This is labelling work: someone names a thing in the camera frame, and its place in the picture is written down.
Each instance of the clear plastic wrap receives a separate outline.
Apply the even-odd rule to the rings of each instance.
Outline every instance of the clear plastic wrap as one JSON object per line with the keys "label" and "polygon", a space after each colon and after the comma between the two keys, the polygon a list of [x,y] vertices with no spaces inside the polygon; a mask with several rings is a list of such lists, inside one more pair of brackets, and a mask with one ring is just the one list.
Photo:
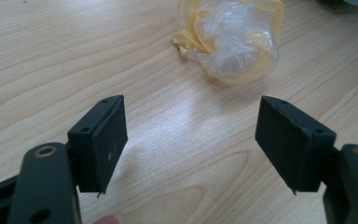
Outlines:
{"label": "clear plastic wrap", "polygon": [[[257,10],[270,15],[269,23],[256,17]],[[277,60],[282,15],[279,0],[181,0],[173,43],[209,77],[243,83],[265,74]]]}

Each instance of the light wood surface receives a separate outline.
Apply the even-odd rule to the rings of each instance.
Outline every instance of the light wood surface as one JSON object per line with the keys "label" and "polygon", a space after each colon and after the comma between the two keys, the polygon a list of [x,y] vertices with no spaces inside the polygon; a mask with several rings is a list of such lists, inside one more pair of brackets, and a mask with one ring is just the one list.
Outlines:
{"label": "light wood surface", "polygon": [[222,87],[172,44],[176,1],[0,0],[0,181],[124,94],[129,142],[107,193],[80,195],[85,223],[325,223],[324,186],[293,195],[255,124],[270,95],[358,144],[358,7],[284,4],[274,70]]}

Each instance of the crumpled plastic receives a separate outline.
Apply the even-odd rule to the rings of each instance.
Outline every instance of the crumpled plastic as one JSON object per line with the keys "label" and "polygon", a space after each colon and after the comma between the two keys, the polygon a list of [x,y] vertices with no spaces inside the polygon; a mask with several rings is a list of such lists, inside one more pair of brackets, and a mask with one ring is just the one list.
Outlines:
{"label": "crumpled plastic", "polygon": [[275,64],[282,20],[280,0],[180,0],[173,44],[213,80],[241,84]]}

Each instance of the plastic bag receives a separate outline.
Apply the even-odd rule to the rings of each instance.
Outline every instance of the plastic bag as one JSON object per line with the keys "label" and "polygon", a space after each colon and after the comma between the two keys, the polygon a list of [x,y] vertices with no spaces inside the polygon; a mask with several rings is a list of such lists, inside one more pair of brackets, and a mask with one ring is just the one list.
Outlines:
{"label": "plastic bag", "polygon": [[[269,22],[258,21],[257,12],[268,14]],[[181,0],[173,43],[209,77],[240,84],[267,73],[277,60],[282,19],[280,0]]]}

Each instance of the yellow cloth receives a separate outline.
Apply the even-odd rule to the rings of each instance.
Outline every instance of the yellow cloth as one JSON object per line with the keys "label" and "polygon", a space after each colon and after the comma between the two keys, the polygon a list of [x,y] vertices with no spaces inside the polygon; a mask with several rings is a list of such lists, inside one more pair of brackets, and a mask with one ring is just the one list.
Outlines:
{"label": "yellow cloth", "polygon": [[[175,44],[181,55],[185,55],[189,51],[211,55],[216,51],[213,39],[202,39],[196,27],[207,13],[200,10],[201,0],[180,0],[178,5],[178,22],[179,32],[173,35],[173,44]],[[239,0],[240,3],[250,3],[249,0]],[[272,14],[269,22],[272,35],[276,43],[279,43],[282,20],[283,20],[283,3],[280,0],[254,0],[252,2],[256,9]],[[246,38],[251,39],[252,45],[257,47],[258,62],[243,74],[243,76],[227,77],[215,74],[207,64],[202,64],[206,70],[206,74],[217,81],[227,84],[240,84],[251,79],[255,79],[260,75],[267,73],[271,66],[275,63],[275,56],[271,52],[271,47],[262,35],[258,33],[248,33]]]}

